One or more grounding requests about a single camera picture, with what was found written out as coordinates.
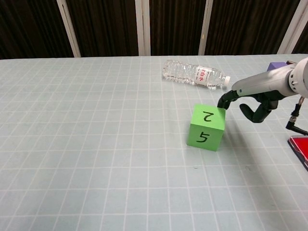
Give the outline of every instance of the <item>plastic water bottle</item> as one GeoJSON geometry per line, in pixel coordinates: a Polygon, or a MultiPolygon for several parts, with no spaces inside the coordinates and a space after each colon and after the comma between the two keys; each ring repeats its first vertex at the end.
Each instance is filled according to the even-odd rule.
{"type": "Polygon", "coordinates": [[[190,65],[175,60],[167,60],[163,69],[165,79],[189,84],[201,84],[209,89],[216,87],[226,88],[230,76],[224,75],[221,71],[200,65],[190,65]]]}

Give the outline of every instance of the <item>handwritten number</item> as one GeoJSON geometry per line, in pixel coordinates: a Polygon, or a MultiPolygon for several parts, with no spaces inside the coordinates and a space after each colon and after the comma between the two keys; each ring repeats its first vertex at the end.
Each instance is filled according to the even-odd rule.
{"type": "Polygon", "coordinates": [[[203,113],[206,113],[207,115],[204,117],[204,121],[205,122],[211,122],[211,120],[207,120],[208,117],[212,116],[214,113],[211,113],[211,112],[203,112],[203,113]]]}
{"type": "Polygon", "coordinates": [[[205,134],[204,132],[201,132],[200,137],[203,138],[202,141],[197,141],[199,143],[203,143],[207,140],[207,136],[209,136],[209,134],[205,134]]]}

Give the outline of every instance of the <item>table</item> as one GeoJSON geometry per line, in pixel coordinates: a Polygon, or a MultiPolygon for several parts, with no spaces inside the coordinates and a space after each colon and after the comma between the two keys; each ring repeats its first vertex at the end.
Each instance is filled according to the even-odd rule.
{"type": "MultiPolygon", "coordinates": [[[[284,127],[226,115],[217,152],[186,145],[193,106],[223,90],[161,78],[165,60],[235,81],[305,54],[0,61],[0,230],[303,231],[308,173],[284,127]]],[[[307,129],[307,104],[297,125],[307,129]]]]}

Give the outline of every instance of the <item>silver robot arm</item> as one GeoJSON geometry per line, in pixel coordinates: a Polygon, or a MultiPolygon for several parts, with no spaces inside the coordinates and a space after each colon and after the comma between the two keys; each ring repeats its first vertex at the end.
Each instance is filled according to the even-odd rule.
{"type": "Polygon", "coordinates": [[[241,104],[240,109],[250,121],[261,123],[278,107],[279,100],[296,94],[308,98],[308,58],[237,81],[231,91],[222,95],[218,107],[228,109],[241,97],[253,97],[260,103],[255,112],[246,104],[241,104]]]}

